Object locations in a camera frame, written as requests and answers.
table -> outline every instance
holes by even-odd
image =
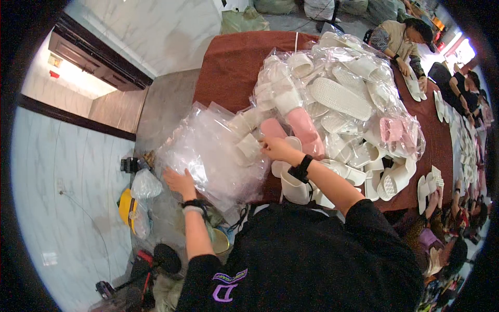
[[[294,51],[295,36],[296,33],[290,31],[249,31],[216,36],[206,51],[193,100],[206,106],[213,101],[233,113],[248,107],[248,97],[252,94],[263,60],[274,47],[282,51]],[[310,49],[317,41],[317,36],[299,33],[297,49]],[[449,204],[454,189],[453,151],[449,125],[441,123],[437,117],[433,90],[438,90],[438,87],[429,81],[428,99],[416,102],[409,94],[400,71],[392,69],[402,101],[421,124],[426,138],[426,151],[417,163],[416,174],[409,185],[389,202],[378,200],[375,205],[382,212],[416,208],[418,179],[428,174],[432,165],[442,171],[446,183],[443,202]],[[280,190],[280,179],[269,173],[264,185],[263,201],[277,202]]]

clear plastic bag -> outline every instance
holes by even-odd
[[[187,168],[196,189],[224,216],[237,203],[261,198],[270,167],[251,132],[242,138],[228,126],[240,115],[215,103],[207,109],[196,102],[173,136],[156,152],[160,168],[168,166],[182,174]]]
[[[135,212],[130,212],[130,219],[133,220],[133,231],[138,238],[144,240],[151,233],[151,220],[147,214],[146,202],[142,200],[137,200],[137,209]]]
[[[135,175],[132,183],[131,194],[135,199],[148,199],[161,194],[163,185],[147,169],[142,169]]]

hand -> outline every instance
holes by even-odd
[[[406,62],[402,60],[402,58],[397,59],[397,63],[399,64],[399,70],[404,76],[409,76],[410,75],[410,70],[409,66],[407,65]]]
[[[428,78],[426,76],[421,76],[418,79],[419,89],[421,92],[426,93],[426,87],[428,85]]]
[[[435,211],[435,208],[437,207],[438,199],[439,199],[438,191],[435,191],[432,194],[430,194],[430,200],[428,201],[428,207],[425,210],[426,219],[431,218],[433,212]]]
[[[163,170],[163,179],[170,187],[170,190],[179,192],[184,199],[184,202],[196,199],[196,188],[194,187],[194,179],[191,173],[185,169],[185,175],[176,173],[172,168],[168,167]]]
[[[305,157],[304,153],[295,150],[284,139],[264,137],[260,142],[264,143],[261,152],[272,160],[285,161],[296,167]]]

pile of slippers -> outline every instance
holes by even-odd
[[[370,49],[354,37],[326,32],[309,51],[269,55],[252,106],[228,122],[240,138],[239,163],[262,157],[260,136],[280,137],[352,185],[364,184],[373,201],[388,201],[404,189],[426,142],[399,98],[390,64]],[[385,168],[383,158],[393,166]],[[271,166],[287,200],[334,207],[313,183],[292,177],[290,167],[281,161]]]
[[[432,166],[432,170],[425,176],[421,176],[418,180],[418,203],[419,203],[419,214],[422,214],[426,210],[426,199],[427,197],[435,192],[437,188],[441,188],[444,191],[444,180],[442,179],[442,173],[435,166]],[[442,208],[442,197],[438,201],[438,207]]]

wire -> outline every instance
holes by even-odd
[[[295,29],[292,29],[292,30],[290,30],[290,31],[295,31],[295,30],[298,30],[298,29],[300,29],[300,28],[302,28],[302,27],[304,27],[304,26],[308,25],[310,22],[314,21],[314,20],[315,20],[315,19],[316,19],[316,18],[317,18],[317,17],[318,17],[321,13],[322,13],[322,11],[324,11],[324,10],[327,8],[327,6],[328,6],[331,2],[333,2],[333,0],[329,0],[329,2],[328,2],[328,3],[327,3],[327,4],[326,4],[326,5],[322,8],[322,10],[320,10],[320,12],[319,12],[319,13],[317,13],[317,15],[316,15],[313,19],[309,20],[308,22],[306,22],[306,23],[305,23],[305,24],[303,24],[302,26],[300,26],[300,27],[298,27],[298,28],[295,28]]]
[[[77,201],[75,201],[71,196],[67,195],[66,193],[64,193],[62,191],[60,191],[59,194],[66,196],[71,201],[73,201],[78,207],[80,207],[82,209],[82,211],[90,218],[90,220],[92,220],[93,225],[99,231],[100,238],[102,238],[102,242],[104,243],[104,248],[106,249],[106,254],[107,254],[107,268],[109,269],[109,282],[111,282],[111,265],[109,264],[109,252],[107,251],[106,241],[104,240],[104,236],[102,236],[102,233],[100,232],[99,227],[97,226],[97,224],[95,223],[95,221],[93,220],[93,218],[88,214],[88,212],[86,212],[86,210],[80,204],[78,204]]]

